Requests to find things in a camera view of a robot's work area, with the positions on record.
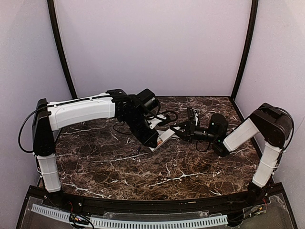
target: lavender wall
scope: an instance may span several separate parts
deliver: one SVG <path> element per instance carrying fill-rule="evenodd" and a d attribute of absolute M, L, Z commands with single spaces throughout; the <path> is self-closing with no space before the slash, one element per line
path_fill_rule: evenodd
<path fill-rule="evenodd" d="M 237 104 L 248 116 L 263 102 L 291 113 L 298 130 L 275 175 L 282 181 L 299 228 L 304 228 L 305 170 L 305 2 L 264 0 L 257 21 Z"/>
<path fill-rule="evenodd" d="M 0 228 L 16 227 L 30 184 L 34 157 L 17 144 L 24 118 L 41 98 L 70 99 L 49 22 L 46 0 L 3 0 L 0 7 Z M 31 129 L 22 136 L 31 149 Z"/>
<path fill-rule="evenodd" d="M 250 0 L 56 0 L 79 96 L 230 95 Z"/>

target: marble tabletop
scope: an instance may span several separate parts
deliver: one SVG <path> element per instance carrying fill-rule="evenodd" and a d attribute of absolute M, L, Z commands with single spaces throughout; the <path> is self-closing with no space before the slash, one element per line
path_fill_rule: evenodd
<path fill-rule="evenodd" d="M 161 111 L 179 114 L 178 122 L 187 120 L 187 107 L 199 112 L 201 126 L 207 126 L 214 113 L 228 119 L 228 132 L 241 122 L 228 97 L 159 100 Z M 195 143 L 179 139 L 170 139 L 151 152 L 133 135 L 117 133 L 112 128 L 117 123 L 115 119 L 92 120 L 62 130 L 56 161 L 64 192 L 128 200 L 213 197 L 245 191 L 259 163 L 251 141 L 226 157 L 211 149 L 198 152 Z M 128 132 L 126 126 L 120 130 Z M 198 147 L 204 149 L 206 144 Z"/>

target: black frame pole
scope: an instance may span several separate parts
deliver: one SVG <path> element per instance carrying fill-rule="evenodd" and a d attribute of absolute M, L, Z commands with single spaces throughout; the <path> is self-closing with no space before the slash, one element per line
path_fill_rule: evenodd
<path fill-rule="evenodd" d="M 232 91 L 232 94 L 231 94 L 231 98 L 233 100 L 236 99 L 238 89 L 239 89 L 239 86 L 240 86 L 240 83 L 242 81 L 242 77 L 243 77 L 243 74 L 244 74 L 244 68 L 245 68 L 246 63 L 247 63 L 248 54 L 249 54 L 251 41 L 252 41 L 252 37 L 253 37 L 253 31 L 254 31 L 254 26 L 255 26 L 257 8 L 258 8 L 258 0 L 252 0 L 248 31 L 247 31 L 247 36 L 246 36 L 246 40 L 245 40 L 245 43 L 244 43 L 244 51 L 243 51 L 243 55 L 242 55 L 242 58 L 241 58 L 241 61 L 240 61 L 240 65 L 239 65 L 237 77 L 236 77 L 236 80 L 235 80 L 234 88 L 233 88 L 233 91 Z"/>
<path fill-rule="evenodd" d="M 63 46 L 62 46 L 62 42 L 61 42 L 61 35 L 59 33 L 59 28 L 58 28 L 58 23 L 57 23 L 57 18 L 56 18 L 56 11 L 55 11 L 55 6 L 54 6 L 54 0 L 47 0 L 47 2 L 48 2 L 49 15 L 50 15 L 50 20 L 51 20 L 53 35 L 54 35 L 59 59 L 61 61 L 62 70 L 65 75 L 72 99 L 77 99 L 77 94 L 76 94 L 76 91 L 75 91 L 75 88 L 73 85 L 73 81 L 72 81 L 70 71 L 68 68 L 68 63 L 67 63 L 66 56 L 65 56 Z"/>

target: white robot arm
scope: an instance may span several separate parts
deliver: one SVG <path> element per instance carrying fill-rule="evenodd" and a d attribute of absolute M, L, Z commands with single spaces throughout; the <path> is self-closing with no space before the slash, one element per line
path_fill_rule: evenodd
<path fill-rule="evenodd" d="M 189 121 L 172 125 L 171 130 L 185 141 L 202 140 L 212 143 L 214 152 L 226 156 L 258 133 L 266 141 L 258 169 L 248 186 L 249 202 L 263 193 L 263 188 L 278 168 L 282 154 L 291 141 L 294 123 L 282 108 L 263 104 L 247 117 L 229 136 L 228 122 L 221 114 L 213 114 L 208 128 L 200 127 L 196 111 L 188 108 Z"/>
<path fill-rule="evenodd" d="M 120 122 L 125 122 L 144 146 L 156 148 L 159 135 L 154 129 L 156 125 L 177 119 L 154 115 L 151 110 L 156 107 L 160 110 L 160 103 L 149 89 L 137 95 L 127 95 L 117 89 L 65 102 L 48 103 L 46 99 L 39 100 L 32 126 L 33 149 L 47 191 L 56 192 L 61 189 L 53 131 L 75 123 L 115 117 Z"/>

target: black metal frame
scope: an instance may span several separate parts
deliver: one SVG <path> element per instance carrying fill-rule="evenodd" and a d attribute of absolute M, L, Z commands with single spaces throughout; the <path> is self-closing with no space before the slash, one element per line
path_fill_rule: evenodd
<path fill-rule="evenodd" d="M 287 199 L 284 187 L 282 183 L 272 184 L 268 188 L 268 196 L 273 196 L 282 193 L 286 202 L 288 211 L 291 216 L 291 221 L 295 229 L 297 225 L 295 218 Z M 43 203 L 49 206 L 53 205 L 49 202 L 45 196 L 46 190 L 30 186 L 27 195 L 24 199 L 20 216 L 18 219 L 16 229 L 20 229 L 22 218 L 26 210 L 26 206 L 29 197 L 39 198 L 43 200 Z M 113 200 L 103 198 L 90 198 L 82 197 L 82 206 L 78 213 L 90 216 L 100 215 L 104 212 L 117 212 L 117 213 L 134 213 L 134 214 L 171 214 L 171 213 L 184 213 L 184 212 L 197 212 L 197 211 L 209 211 L 209 214 L 222 213 L 229 217 L 234 217 L 243 212 L 243 208 L 248 207 L 245 203 L 241 204 L 228 204 L 230 201 L 243 199 L 246 192 L 234 193 L 230 195 L 210 197 L 210 198 L 198 198 L 187 200 L 154 200 L 154 201 L 134 201 L 134 200 Z M 79 198 L 77 195 L 65 194 L 68 199 Z M 259 200 L 255 205 L 263 204 L 262 200 Z"/>
<path fill-rule="evenodd" d="M 253 32 L 254 32 L 257 8 L 258 8 L 258 0 L 252 0 L 248 31 L 247 31 L 247 36 L 246 36 L 246 40 L 245 40 L 245 43 L 244 43 L 244 51 L 243 51 L 242 59 L 240 60 L 240 65 L 239 65 L 237 77 L 236 77 L 235 84 L 234 84 L 234 87 L 233 87 L 233 91 L 232 91 L 232 94 L 231 94 L 231 98 L 233 100 L 236 99 L 238 89 L 239 89 L 239 86 L 240 86 L 240 83 L 242 81 L 242 77 L 243 77 L 243 74 L 244 74 L 244 68 L 245 68 L 246 63 L 247 63 L 248 54 L 249 54 L 251 41 L 252 41 L 252 37 L 253 37 Z"/>
<path fill-rule="evenodd" d="M 67 82 L 70 94 L 72 96 L 72 99 L 77 99 L 77 94 L 76 94 L 76 91 L 75 91 L 75 88 L 73 85 L 71 74 L 70 74 L 70 71 L 68 68 L 67 59 L 66 59 L 66 56 L 65 56 L 65 53 L 63 50 L 62 42 L 61 42 L 61 35 L 59 32 L 59 28 L 58 28 L 54 0 L 47 0 L 47 2 L 48 2 L 49 15 L 50 15 L 50 20 L 51 20 L 53 35 L 54 35 L 54 39 L 55 39 L 55 43 L 56 43 L 56 47 L 57 47 L 58 56 L 61 61 L 62 70 L 65 75 L 66 82 Z"/>

